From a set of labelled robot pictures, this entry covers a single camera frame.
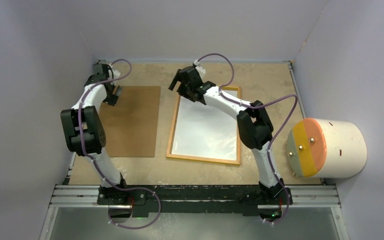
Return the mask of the white cylinder container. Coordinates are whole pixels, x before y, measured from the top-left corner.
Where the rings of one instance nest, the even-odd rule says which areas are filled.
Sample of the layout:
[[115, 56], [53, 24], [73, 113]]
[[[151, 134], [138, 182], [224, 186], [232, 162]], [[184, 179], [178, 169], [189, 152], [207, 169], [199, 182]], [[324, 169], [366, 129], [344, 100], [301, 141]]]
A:
[[359, 128], [348, 121], [304, 118], [289, 132], [287, 159], [301, 178], [344, 179], [367, 162], [367, 145]]

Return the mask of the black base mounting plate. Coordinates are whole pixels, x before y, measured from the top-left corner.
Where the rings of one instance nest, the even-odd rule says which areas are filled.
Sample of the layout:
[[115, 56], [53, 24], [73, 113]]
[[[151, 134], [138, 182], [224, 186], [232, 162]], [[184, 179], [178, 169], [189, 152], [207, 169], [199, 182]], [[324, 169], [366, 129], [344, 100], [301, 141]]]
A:
[[150, 213], [241, 214], [277, 218], [292, 204], [289, 188], [252, 185], [129, 185], [120, 191], [99, 187], [97, 204], [132, 206], [134, 217]]

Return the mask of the aluminium rail frame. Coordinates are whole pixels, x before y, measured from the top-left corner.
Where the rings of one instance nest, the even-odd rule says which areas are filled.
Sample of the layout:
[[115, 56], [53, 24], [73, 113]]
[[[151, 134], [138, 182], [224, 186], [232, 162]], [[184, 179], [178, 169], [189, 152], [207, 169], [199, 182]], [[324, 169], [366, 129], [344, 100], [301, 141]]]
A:
[[[252, 151], [240, 140], [237, 122], [222, 111], [191, 102], [193, 109], [184, 116], [188, 99], [177, 89], [168, 87], [178, 69], [190, 63], [115, 63], [113, 69], [126, 75], [119, 80], [125, 86], [159, 86], [156, 146], [154, 157], [110, 157], [122, 174], [126, 186], [131, 185], [258, 185], [259, 171]], [[272, 218], [243, 216], [240, 213], [196, 213], [197, 222], [187, 223], [187, 232], [195, 240], [210, 237], [216, 240], [290, 239], [327, 240], [318, 214], [327, 210], [333, 232], [346, 238], [338, 191], [322, 185], [319, 179], [293, 179], [287, 161], [286, 140], [292, 126], [303, 119], [297, 103], [291, 67], [288, 63], [238, 64], [203, 63], [210, 81], [225, 92], [248, 102], [260, 101], [273, 125], [273, 141], [269, 155], [274, 158], [277, 172], [292, 194], [292, 204], [281, 207], [280, 215]], [[88, 219], [78, 222], [76, 237], [105, 239], [115, 231], [127, 239], [151, 233], [151, 239], [164, 238], [178, 231], [183, 222], [172, 215], [187, 213], [151, 212], [147, 217], [134, 217], [133, 207], [98, 205], [100, 178], [90, 162], [74, 152], [74, 169], [68, 185], [57, 185], [51, 205], [58, 208], [98, 209], [99, 226], [89, 226]]]

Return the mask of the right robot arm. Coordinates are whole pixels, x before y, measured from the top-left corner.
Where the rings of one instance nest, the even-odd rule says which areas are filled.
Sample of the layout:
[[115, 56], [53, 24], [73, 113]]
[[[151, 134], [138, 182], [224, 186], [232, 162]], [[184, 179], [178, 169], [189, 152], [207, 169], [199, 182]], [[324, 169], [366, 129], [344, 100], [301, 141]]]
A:
[[268, 204], [279, 198], [289, 201], [289, 189], [270, 156], [274, 127], [262, 102], [235, 97], [215, 83], [203, 81], [204, 75], [205, 69], [200, 65], [178, 69], [168, 88], [176, 88], [181, 97], [213, 107], [236, 120], [240, 141], [251, 150], [258, 169], [262, 200]]

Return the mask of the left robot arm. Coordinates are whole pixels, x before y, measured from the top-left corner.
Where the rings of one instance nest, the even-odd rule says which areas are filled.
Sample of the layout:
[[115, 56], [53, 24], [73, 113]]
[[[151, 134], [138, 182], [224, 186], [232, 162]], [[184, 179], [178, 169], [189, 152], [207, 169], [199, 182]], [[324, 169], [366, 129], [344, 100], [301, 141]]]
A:
[[128, 201], [129, 191], [125, 179], [106, 151], [106, 133], [99, 111], [101, 104], [116, 105], [122, 89], [115, 85], [115, 81], [120, 75], [111, 64], [94, 64], [80, 99], [60, 113], [68, 150], [90, 162], [100, 178], [100, 194], [110, 197], [118, 205]]

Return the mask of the brown backing board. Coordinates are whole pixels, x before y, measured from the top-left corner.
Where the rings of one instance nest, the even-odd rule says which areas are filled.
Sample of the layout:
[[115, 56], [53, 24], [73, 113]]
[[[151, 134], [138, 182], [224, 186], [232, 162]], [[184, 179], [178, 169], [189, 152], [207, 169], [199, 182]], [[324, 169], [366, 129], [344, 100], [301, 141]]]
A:
[[155, 156], [160, 86], [124, 86], [114, 106], [102, 103], [99, 118], [112, 158]]

